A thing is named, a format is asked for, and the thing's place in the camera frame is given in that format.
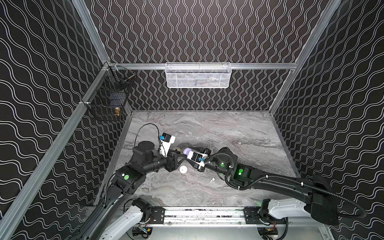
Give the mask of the purple round charging case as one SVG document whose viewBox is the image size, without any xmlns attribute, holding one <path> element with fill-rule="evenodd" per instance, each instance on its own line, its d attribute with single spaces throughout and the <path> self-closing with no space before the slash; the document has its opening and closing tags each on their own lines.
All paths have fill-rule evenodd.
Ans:
<svg viewBox="0 0 384 240">
<path fill-rule="evenodd" d="M 192 151 L 192 149 L 186 148 L 186 149 L 184 149 L 183 154 L 188 155 L 190 151 Z"/>
</svg>

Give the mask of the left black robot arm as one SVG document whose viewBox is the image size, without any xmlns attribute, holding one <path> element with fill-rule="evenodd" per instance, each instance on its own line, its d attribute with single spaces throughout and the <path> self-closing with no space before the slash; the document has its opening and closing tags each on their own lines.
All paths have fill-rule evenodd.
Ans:
<svg viewBox="0 0 384 240">
<path fill-rule="evenodd" d="M 151 204 L 133 200 L 131 206 L 117 220 L 113 220 L 121 206 L 128 203 L 138 188 L 146 181 L 148 173 L 166 169 L 177 170 L 187 156 L 170 150 L 168 142 L 160 142 L 160 149 L 149 141 L 140 142 L 133 148 L 128 164 L 116 171 L 106 195 L 72 237 L 73 240 L 118 240 L 135 225 L 151 221 Z"/>
</svg>

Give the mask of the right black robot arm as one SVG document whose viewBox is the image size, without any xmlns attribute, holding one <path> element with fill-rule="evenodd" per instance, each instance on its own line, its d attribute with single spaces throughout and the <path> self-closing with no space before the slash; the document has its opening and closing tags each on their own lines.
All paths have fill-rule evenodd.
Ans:
<svg viewBox="0 0 384 240">
<path fill-rule="evenodd" d="M 185 149 L 187 161 L 198 171 L 216 172 L 227 186 L 237 191 L 266 190 L 287 196 L 282 201 L 263 200 L 258 215 L 264 222 L 272 219 L 311 217 L 329 226 L 339 224 L 340 218 L 362 219 L 366 210 L 358 203 L 332 191 L 327 181 L 318 175 L 312 180 L 272 174 L 238 163 L 238 157 L 229 148 L 217 153 L 209 149 Z"/>
</svg>

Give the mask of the white round charging case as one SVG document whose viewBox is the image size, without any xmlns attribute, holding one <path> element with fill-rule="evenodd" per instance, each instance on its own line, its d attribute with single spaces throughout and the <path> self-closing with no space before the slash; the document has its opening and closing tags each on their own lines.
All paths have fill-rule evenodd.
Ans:
<svg viewBox="0 0 384 240">
<path fill-rule="evenodd" d="M 188 167 L 185 165 L 182 165 L 179 167 L 179 171 L 181 174 L 186 174 L 188 172 Z"/>
</svg>

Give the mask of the brass knob in basket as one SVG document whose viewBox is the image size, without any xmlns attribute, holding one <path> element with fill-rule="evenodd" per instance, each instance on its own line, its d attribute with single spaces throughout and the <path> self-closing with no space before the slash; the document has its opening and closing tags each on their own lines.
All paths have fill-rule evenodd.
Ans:
<svg viewBox="0 0 384 240">
<path fill-rule="evenodd" d="M 121 108 L 116 107 L 116 108 L 114 108 L 114 111 L 115 111 L 115 116 L 116 117 L 119 117 L 121 115 Z"/>
</svg>

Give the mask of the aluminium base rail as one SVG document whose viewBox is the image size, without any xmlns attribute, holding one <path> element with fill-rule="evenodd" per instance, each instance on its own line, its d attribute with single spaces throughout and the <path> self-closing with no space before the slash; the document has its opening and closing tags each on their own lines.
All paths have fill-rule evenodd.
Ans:
<svg viewBox="0 0 384 240">
<path fill-rule="evenodd" d="M 266 227 L 257 207 L 152 207 L 154 227 Z"/>
</svg>

